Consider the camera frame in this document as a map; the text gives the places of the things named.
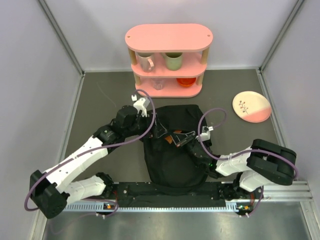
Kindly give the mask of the black student backpack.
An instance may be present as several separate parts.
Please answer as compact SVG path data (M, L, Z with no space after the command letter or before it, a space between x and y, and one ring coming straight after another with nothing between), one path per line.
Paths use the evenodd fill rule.
M144 160L151 182L167 188L190 188L204 183L207 175L197 167L189 154L166 140L174 131L189 133L205 126L203 112L196 104L168 105L155 110L167 129L161 138L144 138Z

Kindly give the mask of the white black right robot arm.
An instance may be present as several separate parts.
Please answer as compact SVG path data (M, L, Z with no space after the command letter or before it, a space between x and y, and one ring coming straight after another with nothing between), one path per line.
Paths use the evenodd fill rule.
M255 139L251 146L228 155L215 155L210 150L213 128L195 131L174 131L167 141L185 150L195 166L213 179L237 174L233 192L245 198L256 189L269 184L290 186L298 175L297 154L286 147L262 139Z

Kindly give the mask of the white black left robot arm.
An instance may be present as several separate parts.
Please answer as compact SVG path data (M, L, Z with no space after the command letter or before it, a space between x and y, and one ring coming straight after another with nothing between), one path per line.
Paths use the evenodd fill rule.
M47 219L53 219L77 201L93 196L109 198L114 191L109 175L99 172L86 180L75 178L116 148L147 136L156 119L155 109L147 113L144 106L123 106L110 123L98 128L65 160L44 172L33 172L26 199L32 200Z

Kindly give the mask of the clear drinking glass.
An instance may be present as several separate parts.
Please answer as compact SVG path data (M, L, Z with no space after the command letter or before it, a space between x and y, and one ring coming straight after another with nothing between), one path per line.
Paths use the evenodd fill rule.
M163 78L153 78L152 80L152 86L155 90L162 90L165 85L165 80Z

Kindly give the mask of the orange plastic bowl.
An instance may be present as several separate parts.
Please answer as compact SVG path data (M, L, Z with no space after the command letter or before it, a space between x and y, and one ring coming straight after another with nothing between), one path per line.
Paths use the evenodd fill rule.
M192 77L192 78L177 78L176 81L178 84L184 88L189 88L191 87L195 82L197 78Z

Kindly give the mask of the pink mug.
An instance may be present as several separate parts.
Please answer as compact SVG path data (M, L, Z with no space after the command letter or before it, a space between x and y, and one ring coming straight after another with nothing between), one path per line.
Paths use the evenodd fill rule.
M155 58L154 54L150 52L138 52L137 53L138 62L140 64L141 69L150 73L154 70L155 67Z

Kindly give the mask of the pink wooden shelf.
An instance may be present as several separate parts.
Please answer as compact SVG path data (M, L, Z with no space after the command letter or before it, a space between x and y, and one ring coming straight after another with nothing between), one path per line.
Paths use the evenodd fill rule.
M191 98L200 93L207 69L210 45L214 35L211 30L197 23L141 24L125 34L135 87L154 98ZM153 53L154 69L144 72L137 53ZM182 53L179 70L167 69L161 53ZM152 79L165 80L163 89L156 90ZM196 78L190 87L182 87L177 78Z

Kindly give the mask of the green mug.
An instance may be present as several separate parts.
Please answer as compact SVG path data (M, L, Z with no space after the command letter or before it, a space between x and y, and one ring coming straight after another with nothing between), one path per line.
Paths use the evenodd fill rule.
M165 66L170 71L177 71L183 64L182 52L162 52L161 56L164 58Z

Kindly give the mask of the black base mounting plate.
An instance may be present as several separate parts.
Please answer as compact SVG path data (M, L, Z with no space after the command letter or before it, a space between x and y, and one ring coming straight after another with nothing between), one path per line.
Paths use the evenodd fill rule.
M257 200L258 190L248 192L234 183L204 182L196 187L164 187L152 182L120 182L109 195L122 208L224 207L226 201Z

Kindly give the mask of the pink and cream plate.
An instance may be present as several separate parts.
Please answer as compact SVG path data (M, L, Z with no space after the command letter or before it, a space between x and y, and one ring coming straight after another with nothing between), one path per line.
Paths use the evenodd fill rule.
M238 93L232 101L235 114L249 123L262 123L272 113L270 102L260 93L243 91Z

